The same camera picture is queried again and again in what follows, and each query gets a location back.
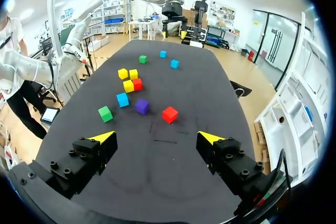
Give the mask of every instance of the wooden floor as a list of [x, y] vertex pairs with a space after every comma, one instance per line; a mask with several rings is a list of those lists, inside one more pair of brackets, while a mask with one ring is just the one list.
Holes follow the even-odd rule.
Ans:
[[[126, 35], [110, 35], [109, 37], [109, 44], [97, 50], [94, 54], [92, 53], [92, 62], [95, 69], [99, 68], [106, 59], [129, 42], [129, 38]], [[162, 37], [157, 37], [156, 40], [162, 40]], [[166, 41], [181, 43], [180, 39], [176, 37], [168, 38]], [[260, 161], [261, 147], [257, 143], [254, 120], [274, 96], [275, 91], [263, 73], [253, 63], [249, 62], [246, 57], [226, 49], [217, 49], [210, 46], [206, 46], [206, 48], [213, 51], [230, 80], [252, 89], [252, 93], [247, 97], [240, 98], [239, 102], [250, 128], [255, 159]], [[79, 71], [79, 74], [81, 75], [85, 72], [85, 68], [83, 68]], [[54, 104], [52, 101], [45, 101], [45, 104], [56, 107], [60, 106], [58, 103]], [[39, 120], [40, 115], [34, 112], [31, 105], [29, 108], [33, 117]], [[7, 104], [0, 111], [0, 120], [9, 128], [12, 137], [12, 146], [16, 148], [17, 154], [23, 161], [30, 163], [37, 155], [41, 140], [25, 128]]]

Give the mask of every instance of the yellow cube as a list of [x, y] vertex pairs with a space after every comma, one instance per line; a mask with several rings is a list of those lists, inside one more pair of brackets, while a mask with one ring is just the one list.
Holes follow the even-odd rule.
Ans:
[[138, 71], [136, 69], [130, 70], [130, 78], [131, 80], [138, 79]]
[[124, 89], [126, 93], [130, 93], [134, 91], [134, 84], [131, 80], [124, 81], [123, 84], [124, 84]]
[[128, 71], [126, 68], [118, 70], [118, 75], [121, 80], [124, 80], [128, 77]]

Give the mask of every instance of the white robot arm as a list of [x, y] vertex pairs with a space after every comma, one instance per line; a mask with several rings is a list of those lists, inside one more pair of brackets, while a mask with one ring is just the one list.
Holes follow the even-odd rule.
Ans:
[[[71, 30], [65, 46], [61, 48], [56, 28], [55, 0], [48, 0], [48, 16], [49, 20], [51, 20], [50, 34], [55, 49], [55, 56], [52, 58], [51, 63], [24, 57], [14, 50], [9, 49], [3, 53], [0, 59], [0, 81], [6, 80], [9, 87], [8, 89], [10, 89], [11, 84], [13, 84], [14, 75], [17, 73], [25, 80], [36, 81], [47, 87], [54, 82], [56, 90], [59, 92], [64, 90], [68, 91], [70, 89], [68, 82], [70, 82], [72, 91], [75, 92], [79, 88], [79, 85], [77, 85], [77, 81], [74, 80], [74, 76], [77, 76], [77, 71], [83, 66], [83, 63], [85, 63], [87, 59], [86, 55], [80, 51], [79, 48], [85, 31], [92, 19], [89, 14], [105, 1], [107, 0], [91, 0], [87, 6], [74, 11], [72, 18], [77, 23]], [[175, 20], [174, 18], [182, 16], [181, 5], [184, 4], [184, 0], [142, 1], [163, 5], [162, 13], [168, 17], [168, 20], [177, 21], [179, 19]], [[63, 98], [63, 100], [67, 102], [69, 98], [70, 97]]]

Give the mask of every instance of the black pants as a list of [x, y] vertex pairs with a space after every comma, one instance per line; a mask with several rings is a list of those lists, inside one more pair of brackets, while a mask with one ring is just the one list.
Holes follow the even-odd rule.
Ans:
[[47, 132], [42, 125], [32, 118], [24, 98], [31, 103], [40, 112], [40, 114], [44, 113], [47, 109], [28, 81], [24, 81], [21, 88], [7, 100], [7, 103], [13, 110], [14, 114], [20, 118], [21, 122], [23, 122], [23, 124], [37, 137], [43, 139]]

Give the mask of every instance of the purple cube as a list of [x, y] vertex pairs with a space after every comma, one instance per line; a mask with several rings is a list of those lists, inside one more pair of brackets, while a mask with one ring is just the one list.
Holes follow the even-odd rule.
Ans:
[[149, 110], [149, 101], [145, 99], [139, 99], [135, 105], [136, 110], [143, 115], [146, 115]]

